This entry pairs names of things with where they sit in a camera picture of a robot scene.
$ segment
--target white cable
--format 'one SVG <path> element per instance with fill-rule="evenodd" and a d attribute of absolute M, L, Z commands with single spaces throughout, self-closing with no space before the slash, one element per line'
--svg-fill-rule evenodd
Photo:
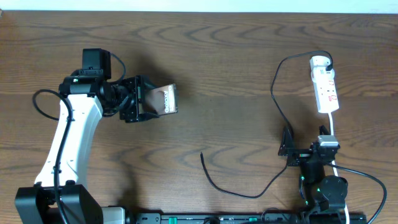
<path fill-rule="evenodd" d="M 333 118 L 331 117 L 331 112 L 329 112 L 328 115 L 330 123 L 330 135 L 335 135 L 335 129 L 333 128 Z"/>
<path fill-rule="evenodd" d="M 332 118 L 332 116 L 331 116 L 331 112 L 329 112 L 328 115 L 329 115 L 329 123 L 330 123 L 330 134 L 331 134 L 331 135 L 335 135 L 335 130 L 334 130 L 334 128 L 333 128 L 333 118 Z M 333 168 L 333 173 L 335 174 L 336 177 L 338 177 L 338 173 L 337 173 L 336 167 Z M 346 206 L 345 206 L 345 208 L 344 208 L 344 213 L 345 213 L 345 215 L 346 215 L 346 224 L 349 224 L 349 213 L 348 213 L 347 204 L 346 204 Z"/>

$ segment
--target wooden table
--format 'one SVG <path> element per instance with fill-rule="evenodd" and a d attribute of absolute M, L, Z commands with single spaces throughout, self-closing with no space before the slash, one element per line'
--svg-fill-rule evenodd
<path fill-rule="evenodd" d="M 389 195 L 375 223 L 398 218 L 398 17 L 351 14 L 206 14 L 154 12 L 4 12 L 0 19 L 0 220 L 20 223 L 19 187 L 34 183 L 57 123 L 32 106 L 34 91 L 58 90 L 81 68 L 84 48 L 118 55 L 127 77 L 176 83 L 178 114 L 137 124 L 118 116 L 98 125 L 88 190 L 102 206 L 163 212 L 262 212 L 303 206 L 298 168 L 289 168 L 257 200 L 217 192 L 200 152 L 222 188 L 254 195 L 284 166 L 277 151 L 284 126 L 269 87 L 286 56 L 328 50 L 335 60 L 340 109 L 333 113 L 341 149 L 336 163 L 380 178 Z M 310 57 L 282 67 L 274 93 L 308 147 L 318 126 Z M 121 66 L 113 60 L 113 77 Z M 54 116 L 55 97 L 40 97 Z M 350 211 L 370 218 L 380 186 L 341 172 Z"/>

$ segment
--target green led light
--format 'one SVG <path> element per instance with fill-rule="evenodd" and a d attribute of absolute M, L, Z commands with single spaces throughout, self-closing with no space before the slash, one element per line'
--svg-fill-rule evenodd
<path fill-rule="evenodd" d="M 175 218 L 175 217 L 170 217 L 170 218 L 169 218 L 169 224 L 177 224 L 177 218 Z"/>
<path fill-rule="evenodd" d="M 139 86 L 137 86 L 138 88 L 138 99 L 141 99 L 141 88 Z"/>

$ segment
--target white power strip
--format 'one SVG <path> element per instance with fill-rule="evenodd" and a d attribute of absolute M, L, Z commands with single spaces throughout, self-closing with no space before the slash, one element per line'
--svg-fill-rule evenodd
<path fill-rule="evenodd" d="M 319 113 L 331 113 L 339 108 L 335 86 L 335 71 L 326 70 L 330 59 L 324 56 L 314 56 L 310 60 L 311 79 L 315 89 L 315 98 Z"/>

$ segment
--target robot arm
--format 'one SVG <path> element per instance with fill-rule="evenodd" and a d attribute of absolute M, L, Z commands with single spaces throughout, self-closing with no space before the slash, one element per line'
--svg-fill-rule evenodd
<path fill-rule="evenodd" d="M 73 121 L 63 148 L 60 164 L 61 173 L 59 173 L 60 186 L 66 185 L 68 182 L 68 184 L 81 184 L 87 188 L 86 173 L 91 143 L 95 128 L 102 118 L 103 109 L 97 96 L 69 95 L 67 101 L 73 110 Z M 62 101 L 60 106 L 60 119 L 49 156 L 35 180 L 35 185 L 42 187 L 53 187 L 54 184 L 53 167 L 68 117 L 67 107 Z"/>
<path fill-rule="evenodd" d="M 60 84 L 59 94 L 72 109 L 72 121 L 61 154 L 59 186 L 54 186 L 53 168 L 67 126 L 68 110 L 63 101 L 49 156 L 34 186 L 21 187 L 16 195 L 15 204 L 23 223 L 61 221 L 60 211 L 49 207 L 58 200 L 56 189 L 70 223 L 125 224 L 132 220 L 122 207 L 101 208 L 86 189 L 91 143 L 103 116 L 119 112 L 120 119 L 127 123 L 159 117 L 156 110 L 146 109 L 145 93 L 155 85 L 145 76 L 107 82 L 111 78 L 110 56 L 102 49 L 84 49 L 83 69 L 75 70 Z"/>

